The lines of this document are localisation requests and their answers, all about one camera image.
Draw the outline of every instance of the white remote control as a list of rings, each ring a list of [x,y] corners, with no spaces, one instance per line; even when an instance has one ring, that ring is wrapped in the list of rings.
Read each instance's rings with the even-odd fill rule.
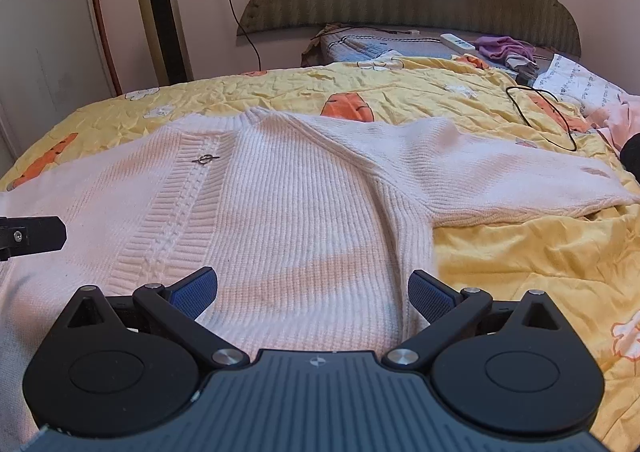
[[[456,37],[453,33],[443,33],[440,36],[440,41],[461,55],[469,53],[470,55],[478,56],[478,52],[473,44],[469,44],[469,42],[462,40],[460,37]]]

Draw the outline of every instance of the yellow bedsheet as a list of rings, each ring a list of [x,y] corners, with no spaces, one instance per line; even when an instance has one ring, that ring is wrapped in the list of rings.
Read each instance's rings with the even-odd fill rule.
[[[5,190],[30,163],[73,132],[78,137],[58,156],[58,163],[145,136],[189,112],[227,115],[261,106],[319,114],[329,96],[341,92],[357,92],[376,120],[392,124],[447,116],[461,130],[531,142],[538,147],[531,150],[562,152],[542,133],[570,146],[559,125],[524,94],[518,102],[535,128],[523,125],[503,90],[513,81],[500,72],[426,58],[394,64],[404,69],[336,63],[201,80],[91,104],[35,143],[0,187]],[[580,155],[607,162],[627,188],[640,192],[597,134],[577,135],[577,144]],[[19,194],[20,188],[11,193]],[[455,289],[478,286],[498,300],[518,300],[530,288],[551,295],[604,372],[606,393],[592,432],[614,452],[629,452],[640,444],[639,235],[638,205],[581,219],[549,216],[523,225],[439,228],[434,235],[440,279]]]

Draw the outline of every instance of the gold tower fan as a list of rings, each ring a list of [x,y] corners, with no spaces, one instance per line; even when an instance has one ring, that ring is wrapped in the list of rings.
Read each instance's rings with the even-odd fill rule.
[[[158,85],[193,80],[177,0],[138,0]]]

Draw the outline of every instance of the metal screw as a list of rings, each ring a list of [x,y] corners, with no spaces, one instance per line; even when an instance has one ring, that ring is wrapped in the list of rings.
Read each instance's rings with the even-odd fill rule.
[[[211,355],[211,359],[221,366],[234,366],[242,362],[244,354],[237,349],[218,349]]]
[[[389,351],[386,357],[389,361],[398,364],[399,366],[408,366],[417,362],[418,358],[420,358],[418,353],[411,349],[394,349],[393,351]]]

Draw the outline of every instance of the white knit sweater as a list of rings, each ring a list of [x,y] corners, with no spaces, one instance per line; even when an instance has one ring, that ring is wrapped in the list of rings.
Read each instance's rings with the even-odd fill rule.
[[[192,162],[212,154],[206,165]],[[0,267],[0,450],[35,431],[24,369],[83,284],[131,294],[212,266],[198,321],[259,348],[395,346],[424,324],[410,273],[437,276],[433,228],[581,216],[631,204],[603,163],[463,135],[252,109],[192,115],[0,196],[5,216],[59,216],[60,252]]]

